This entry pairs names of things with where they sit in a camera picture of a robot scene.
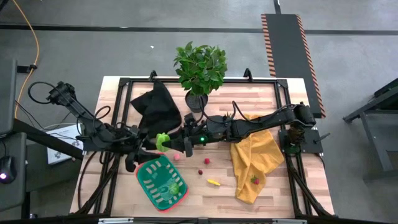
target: black cloth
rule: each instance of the black cloth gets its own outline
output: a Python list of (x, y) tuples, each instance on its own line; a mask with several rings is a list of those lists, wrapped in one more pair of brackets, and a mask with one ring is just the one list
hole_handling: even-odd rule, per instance
[(181, 125), (181, 114), (166, 86), (156, 80), (154, 89), (131, 101), (142, 115), (140, 129), (147, 129), (150, 138), (167, 133)]

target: green leaves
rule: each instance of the green leaves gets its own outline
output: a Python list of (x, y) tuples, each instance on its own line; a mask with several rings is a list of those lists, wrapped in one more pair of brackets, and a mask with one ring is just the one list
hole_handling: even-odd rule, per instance
[(192, 41), (185, 48), (177, 47), (174, 66), (180, 64), (175, 72), (185, 90), (193, 95), (209, 94), (223, 84), (227, 71), (225, 51), (218, 47), (201, 45), (192, 47)]

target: potted plant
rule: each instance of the potted plant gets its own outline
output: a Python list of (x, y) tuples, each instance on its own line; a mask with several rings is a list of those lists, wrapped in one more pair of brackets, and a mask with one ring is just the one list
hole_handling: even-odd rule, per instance
[(185, 48), (177, 47), (174, 67), (179, 63), (180, 68), (175, 72), (180, 76), (178, 81), (184, 90), (189, 90), (185, 102), (192, 112), (200, 112), (200, 103), (203, 101), (202, 107), (205, 107), (207, 95), (223, 85), (227, 71), (225, 60), (225, 51), (218, 47), (202, 45), (193, 48), (192, 41)]

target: orange cable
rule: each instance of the orange cable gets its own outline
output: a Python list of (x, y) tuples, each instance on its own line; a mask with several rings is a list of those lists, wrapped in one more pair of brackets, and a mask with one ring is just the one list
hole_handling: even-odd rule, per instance
[[(33, 30), (32, 26), (30, 25), (29, 20), (26, 18), (24, 12), (23, 12), (22, 9), (19, 7), (19, 5), (18, 5), (18, 3), (16, 2), (16, 0), (12, 0), (12, 1), (14, 2), (15, 6), (17, 6), (18, 10), (21, 12), (22, 16), (24, 17), (24, 19), (25, 19), (27, 25), (29, 26), (29, 28), (30, 28), (30, 30), (32, 31), (33, 36), (34, 36), (34, 38), (35, 38), (37, 53), (36, 53), (35, 62), (34, 62), (33, 64), (34, 64), (34, 65), (37, 65), (37, 60), (39, 59), (40, 47), (39, 47), (39, 41), (37, 40), (37, 37), (36, 37), (36, 33), (35, 33), (35, 31)], [(19, 94), (18, 94), (18, 99), (17, 99), (17, 102), (18, 102), (18, 103), (19, 103), (19, 100), (21, 99), (22, 92), (24, 91), (25, 84), (27, 83), (28, 79), (29, 79), (30, 76), (33, 74), (33, 72), (34, 72), (34, 69), (31, 68), (31, 69), (30, 69), (30, 72), (29, 72), (29, 74), (28, 74), (28, 76), (26, 76), (26, 78), (25, 78), (24, 84), (22, 84), (22, 88), (21, 88), (21, 90), (19, 91)], [(15, 113), (14, 113), (14, 117), (15, 117), (15, 118), (17, 118), (17, 113), (18, 113), (18, 104), (15, 106)]]

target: small pink ball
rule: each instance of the small pink ball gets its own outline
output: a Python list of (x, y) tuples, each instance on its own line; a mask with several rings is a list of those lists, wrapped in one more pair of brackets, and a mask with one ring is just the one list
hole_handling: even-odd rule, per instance
[(174, 154), (174, 160), (175, 161), (179, 161), (181, 159), (181, 156), (180, 156), (180, 154)]

